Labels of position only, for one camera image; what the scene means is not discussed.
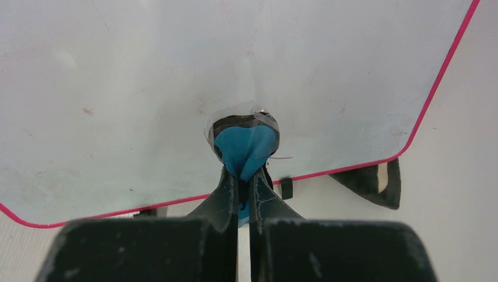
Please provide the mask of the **pink framed whiteboard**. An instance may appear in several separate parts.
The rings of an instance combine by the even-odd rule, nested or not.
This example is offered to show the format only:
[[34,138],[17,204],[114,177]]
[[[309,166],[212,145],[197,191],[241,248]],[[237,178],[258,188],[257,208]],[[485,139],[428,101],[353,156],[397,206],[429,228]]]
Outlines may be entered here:
[[34,228],[205,197],[223,114],[275,180],[400,156],[477,1],[2,1],[1,212]]

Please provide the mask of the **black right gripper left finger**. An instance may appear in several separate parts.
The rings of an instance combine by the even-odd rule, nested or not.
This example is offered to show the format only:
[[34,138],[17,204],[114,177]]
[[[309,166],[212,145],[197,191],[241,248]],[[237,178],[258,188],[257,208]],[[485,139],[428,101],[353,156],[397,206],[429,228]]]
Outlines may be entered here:
[[55,237],[37,281],[236,281],[237,179],[183,217],[85,219]]

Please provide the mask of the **blue black whiteboard eraser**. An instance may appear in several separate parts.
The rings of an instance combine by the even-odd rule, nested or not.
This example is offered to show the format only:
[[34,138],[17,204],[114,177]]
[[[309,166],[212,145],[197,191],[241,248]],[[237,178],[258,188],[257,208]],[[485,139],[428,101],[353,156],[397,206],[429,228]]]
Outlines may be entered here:
[[278,150],[278,123],[251,100],[209,112],[204,135],[219,161],[237,181],[238,226],[242,227],[250,221],[250,179]]

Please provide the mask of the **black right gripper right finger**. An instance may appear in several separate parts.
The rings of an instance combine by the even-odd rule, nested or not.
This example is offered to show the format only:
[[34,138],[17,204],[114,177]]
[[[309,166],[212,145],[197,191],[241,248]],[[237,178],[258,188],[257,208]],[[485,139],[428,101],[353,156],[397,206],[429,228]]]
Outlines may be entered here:
[[436,281],[418,235],[392,221],[308,220],[260,168],[248,185],[252,281]]

